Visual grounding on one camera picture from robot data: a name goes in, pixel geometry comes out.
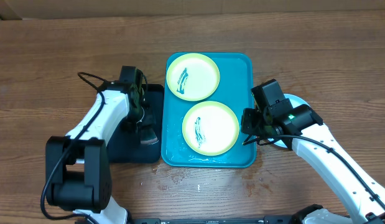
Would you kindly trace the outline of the round sponge scrubber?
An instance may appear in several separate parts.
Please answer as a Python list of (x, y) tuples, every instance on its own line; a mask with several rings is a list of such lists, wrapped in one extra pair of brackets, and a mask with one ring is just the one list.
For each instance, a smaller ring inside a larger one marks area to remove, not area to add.
[(150, 145), (157, 143), (158, 137), (153, 129), (143, 129), (140, 133), (140, 142), (143, 145)]

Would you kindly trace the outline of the light blue plate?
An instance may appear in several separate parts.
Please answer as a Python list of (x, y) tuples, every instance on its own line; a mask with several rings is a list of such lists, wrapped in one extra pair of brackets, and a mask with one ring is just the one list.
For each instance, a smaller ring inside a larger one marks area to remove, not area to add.
[[(308, 105), (309, 106), (309, 104), (299, 96), (288, 94), (288, 93), (284, 93), (284, 96), (285, 96), (285, 98), (288, 98), (290, 100), (293, 108), (296, 108), (300, 105)], [(287, 147), (282, 141), (277, 141), (274, 144), (278, 147), (281, 147), (281, 148)]]

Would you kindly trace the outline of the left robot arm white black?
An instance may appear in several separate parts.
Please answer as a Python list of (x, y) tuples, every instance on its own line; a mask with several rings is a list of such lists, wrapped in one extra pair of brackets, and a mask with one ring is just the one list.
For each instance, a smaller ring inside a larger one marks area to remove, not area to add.
[(161, 85), (103, 82), (82, 121), (46, 143), (42, 213), (54, 218), (48, 203), (85, 223), (131, 223), (112, 196), (110, 164), (159, 160), (163, 101)]

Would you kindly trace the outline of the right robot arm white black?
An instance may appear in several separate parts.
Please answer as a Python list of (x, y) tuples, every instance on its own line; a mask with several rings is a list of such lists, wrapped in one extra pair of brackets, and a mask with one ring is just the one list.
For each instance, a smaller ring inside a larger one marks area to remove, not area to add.
[(336, 141), (323, 119), (308, 105), (246, 108), (241, 130), (245, 145), (282, 141), (305, 160), (345, 206), (352, 223), (385, 222), (385, 188), (368, 175)]

